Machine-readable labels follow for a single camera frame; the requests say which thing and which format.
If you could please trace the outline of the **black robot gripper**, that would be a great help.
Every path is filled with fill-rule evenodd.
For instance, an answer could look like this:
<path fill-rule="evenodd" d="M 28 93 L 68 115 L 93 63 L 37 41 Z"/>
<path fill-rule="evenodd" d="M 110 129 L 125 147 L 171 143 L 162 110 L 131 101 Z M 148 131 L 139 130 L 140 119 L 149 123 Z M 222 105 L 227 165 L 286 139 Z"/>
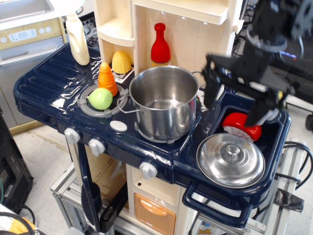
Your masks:
<path fill-rule="evenodd" d="M 286 49 L 289 38 L 289 33 L 249 31 L 241 57 L 208 54 L 202 70 L 206 82 L 203 102 L 206 108 L 212 107 L 221 86 L 226 85 L 255 99 L 245 122 L 245 126 L 254 126 L 269 110 L 277 108 L 276 91 L 282 91 L 284 96 L 294 95 L 295 87 L 270 68 L 275 54 Z M 268 89 L 260 92 L 252 88 L 250 82 Z"/>

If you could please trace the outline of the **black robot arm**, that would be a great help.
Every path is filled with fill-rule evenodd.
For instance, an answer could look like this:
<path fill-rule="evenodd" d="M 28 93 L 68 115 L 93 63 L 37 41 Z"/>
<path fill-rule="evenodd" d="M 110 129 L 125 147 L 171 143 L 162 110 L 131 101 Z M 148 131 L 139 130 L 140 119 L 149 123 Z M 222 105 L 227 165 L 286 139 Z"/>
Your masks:
<path fill-rule="evenodd" d="M 204 105 L 210 109 L 221 85 L 226 85 L 254 99 L 245 126 L 263 123 L 282 108 L 289 94 L 295 94 L 294 86 L 270 69 L 274 55 L 286 49 L 287 40 L 301 42 L 312 29 L 311 0 L 258 1 L 246 30 L 242 56 L 207 55 L 202 71 L 206 81 Z"/>

